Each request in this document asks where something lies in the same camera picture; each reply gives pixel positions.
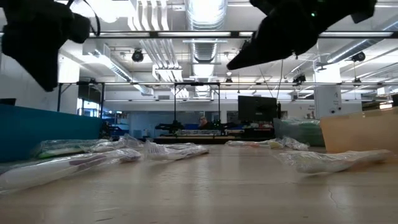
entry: wooden table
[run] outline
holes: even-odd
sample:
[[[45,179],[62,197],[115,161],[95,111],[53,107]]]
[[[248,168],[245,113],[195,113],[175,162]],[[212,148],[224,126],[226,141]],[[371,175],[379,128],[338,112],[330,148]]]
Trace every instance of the wooden table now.
[[[298,174],[261,148],[211,146],[0,196],[0,223],[398,223],[398,167]]]

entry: beige box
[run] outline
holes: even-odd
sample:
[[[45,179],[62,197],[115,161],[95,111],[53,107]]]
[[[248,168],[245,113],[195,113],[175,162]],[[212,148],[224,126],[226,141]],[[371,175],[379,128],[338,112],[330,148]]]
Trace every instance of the beige box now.
[[[328,153],[388,149],[398,154],[398,108],[321,119]]]

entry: person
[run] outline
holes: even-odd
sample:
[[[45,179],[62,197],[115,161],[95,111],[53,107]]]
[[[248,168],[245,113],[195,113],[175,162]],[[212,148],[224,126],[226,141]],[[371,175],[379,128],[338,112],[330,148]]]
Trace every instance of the person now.
[[[205,116],[200,118],[199,130],[211,130],[213,129],[213,124],[208,122]]]

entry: black monitor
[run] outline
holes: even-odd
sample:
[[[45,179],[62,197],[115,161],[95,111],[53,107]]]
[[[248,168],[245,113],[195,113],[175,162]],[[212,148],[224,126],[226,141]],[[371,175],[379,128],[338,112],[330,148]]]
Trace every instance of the black monitor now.
[[[15,106],[16,101],[15,98],[0,99],[0,104]]]
[[[238,96],[238,118],[241,121],[273,121],[277,117],[276,98]]]

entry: teal partition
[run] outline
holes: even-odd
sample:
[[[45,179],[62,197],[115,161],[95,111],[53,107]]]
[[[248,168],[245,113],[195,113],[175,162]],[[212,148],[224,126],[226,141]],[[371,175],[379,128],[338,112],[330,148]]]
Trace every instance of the teal partition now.
[[[29,159],[31,150],[44,140],[97,139],[102,120],[0,105],[0,162]]]

